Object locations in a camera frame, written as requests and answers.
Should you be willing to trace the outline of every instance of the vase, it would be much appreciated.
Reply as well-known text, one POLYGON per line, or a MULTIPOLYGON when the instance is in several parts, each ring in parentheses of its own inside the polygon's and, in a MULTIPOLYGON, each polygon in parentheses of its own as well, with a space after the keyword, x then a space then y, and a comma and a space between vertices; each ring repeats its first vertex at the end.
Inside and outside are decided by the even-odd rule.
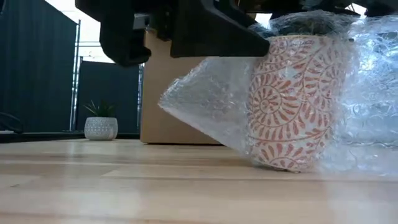
POLYGON ((118 121, 116 118, 92 117, 87 118, 85 137, 95 141, 110 141, 118 135, 118 121))
POLYGON ((269 54, 251 73, 249 156, 256 164, 302 171, 330 145, 348 48, 310 35, 269 40, 269 54))

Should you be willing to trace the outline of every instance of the bubble wrap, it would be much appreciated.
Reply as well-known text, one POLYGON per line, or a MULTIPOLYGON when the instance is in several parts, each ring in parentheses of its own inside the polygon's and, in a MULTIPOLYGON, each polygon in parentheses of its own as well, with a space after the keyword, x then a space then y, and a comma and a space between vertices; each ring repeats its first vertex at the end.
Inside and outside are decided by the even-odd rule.
POLYGON ((256 24, 268 55, 207 58, 159 105, 257 166, 394 174, 397 18, 313 11, 256 24))

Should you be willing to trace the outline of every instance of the white ceramic pot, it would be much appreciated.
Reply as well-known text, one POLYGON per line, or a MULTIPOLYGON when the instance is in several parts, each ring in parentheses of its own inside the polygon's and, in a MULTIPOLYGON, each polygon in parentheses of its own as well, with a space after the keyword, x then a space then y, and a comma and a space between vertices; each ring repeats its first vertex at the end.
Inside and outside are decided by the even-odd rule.
POLYGON ((87 118, 85 137, 89 140, 110 141, 118 135, 118 121, 116 118, 87 118))

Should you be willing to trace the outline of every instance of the wooden table surface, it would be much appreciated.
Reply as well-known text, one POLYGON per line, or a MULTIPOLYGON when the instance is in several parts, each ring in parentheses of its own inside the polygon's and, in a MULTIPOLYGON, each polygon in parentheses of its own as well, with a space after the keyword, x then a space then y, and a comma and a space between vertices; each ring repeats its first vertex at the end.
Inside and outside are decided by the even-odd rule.
POLYGON ((0 224, 398 223, 398 181, 253 168, 224 147, 0 144, 0 224))

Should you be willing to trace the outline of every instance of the metal pole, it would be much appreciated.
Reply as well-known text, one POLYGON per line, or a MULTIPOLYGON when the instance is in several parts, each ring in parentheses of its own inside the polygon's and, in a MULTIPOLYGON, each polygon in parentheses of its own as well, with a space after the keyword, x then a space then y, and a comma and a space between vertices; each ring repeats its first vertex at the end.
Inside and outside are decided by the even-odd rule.
POLYGON ((73 71, 73 82, 72 82, 72 102, 70 107, 70 121, 69 121, 69 131, 76 130, 75 113, 76 113, 76 103, 75 98, 77 94, 77 73, 78 73, 78 62, 79 62, 79 47, 80 47, 80 31, 81 31, 81 19, 78 22, 78 29, 75 42, 75 66, 73 71))
POLYGON ((139 65, 138 71, 138 107, 137 107, 137 130, 141 133, 141 111, 142 111, 142 87, 144 84, 144 69, 145 64, 139 65))
POLYGON ((76 120, 77 120, 77 112, 78 112, 78 110, 77 110, 77 104, 78 104, 78 102, 77 102, 77 98, 78 98, 78 95, 79 95, 79 77, 80 77, 80 65, 81 65, 81 63, 82 63, 82 61, 83 61, 83 56, 80 56, 79 57, 80 59, 79 59, 79 63, 78 63, 78 69, 77 69, 77 73, 76 73, 76 85, 75 85, 75 99, 74 99, 74 104, 73 104, 73 128, 74 128, 74 130, 76 130, 76 120))

